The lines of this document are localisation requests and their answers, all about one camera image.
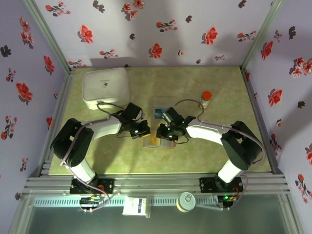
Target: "pill bottle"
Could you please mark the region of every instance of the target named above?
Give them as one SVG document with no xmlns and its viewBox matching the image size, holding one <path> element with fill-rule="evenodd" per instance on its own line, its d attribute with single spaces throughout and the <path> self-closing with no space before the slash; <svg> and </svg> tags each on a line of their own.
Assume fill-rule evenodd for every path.
<svg viewBox="0 0 312 234">
<path fill-rule="evenodd" d="M 207 108 L 207 106 L 211 100 L 211 97 L 212 97 L 212 94 L 209 91 L 204 91 L 201 94 L 200 104 L 202 104 L 204 108 Z"/>
</svg>

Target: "marble-pattern surface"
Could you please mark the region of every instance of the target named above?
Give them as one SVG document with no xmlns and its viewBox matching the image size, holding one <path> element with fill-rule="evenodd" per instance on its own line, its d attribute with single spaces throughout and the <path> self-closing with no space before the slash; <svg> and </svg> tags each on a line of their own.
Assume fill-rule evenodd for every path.
<svg viewBox="0 0 312 234">
<path fill-rule="evenodd" d="M 72 117 L 79 121 L 105 117 L 105 113 L 99 110 L 89 110 L 82 100 L 83 75 L 95 70 L 100 69 L 77 69 L 62 124 Z M 184 98 L 199 100 L 201 93 L 209 90 L 213 97 L 202 120 L 221 124 L 241 120 L 261 138 L 239 67 L 126 70 L 131 102 L 143 109 L 151 129 L 159 125 L 159 120 L 153 118 L 155 106 L 165 107 Z M 175 109 L 184 117 L 197 116 L 201 112 L 194 102 L 183 102 Z M 118 109 L 108 110 L 113 113 Z M 177 145 L 174 149 L 150 149 L 142 145 L 142 138 L 133 140 L 117 138 L 116 135 L 104 136 L 91 142 L 86 159 L 98 174 L 217 172 L 228 160 L 223 146 L 202 139 L 190 139 L 187 144 Z M 69 174 L 59 164 L 60 160 L 54 156 L 50 175 Z M 270 170 L 267 160 L 250 168 L 250 171 Z"/>
</svg>

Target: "metal bracket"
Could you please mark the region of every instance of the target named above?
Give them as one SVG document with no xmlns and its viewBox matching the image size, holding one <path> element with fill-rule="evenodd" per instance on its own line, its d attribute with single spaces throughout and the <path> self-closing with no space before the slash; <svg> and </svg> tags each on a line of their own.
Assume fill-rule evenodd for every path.
<svg viewBox="0 0 312 234">
<path fill-rule="evenodd" d="M 216 185 L 214 177 L 202 177 L 199 179 L 200 191 L 204 193 L 236 193 L 238 188 L 239 192 L 243 191 L 243 183 L 240 177 L 235 177 L 225 189 L 221 189 Z"/>
<path fill-rule="evenodd" d="M 108 194 L 113 194 L 113 189 L 114 189 L 114 179 L 109 179 L 109 178 L 104 178 L 104 179 L 98 179 L 97 185 L 102 185 L 104 186 L 105 192 Z M 70 194 L 75 194 L 75 195 L 80 195 L 80 194 L 100 194 L 100 192 L 95 191 L 95 190 L 89 190 L 81 184 L 77 179 L 72 179 L 72 184 L 70 186 Z"/>
</svg>

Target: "small box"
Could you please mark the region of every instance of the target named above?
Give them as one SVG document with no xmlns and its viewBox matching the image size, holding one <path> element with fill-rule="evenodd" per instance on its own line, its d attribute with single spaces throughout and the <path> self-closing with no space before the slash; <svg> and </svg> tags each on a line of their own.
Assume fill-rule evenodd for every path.
<svg viewBox="0 0 312 234">
<path fill-rule="evenodd" d="M 82 82 L 82 99 L 91 110 L 97 109 L 100 101 L 127 105 L 130 92 L 126 70 L 113 68 L 87 72 Z M 113 108 L 113 105 L 101 105 L 101 108 Z"/>
</svg>

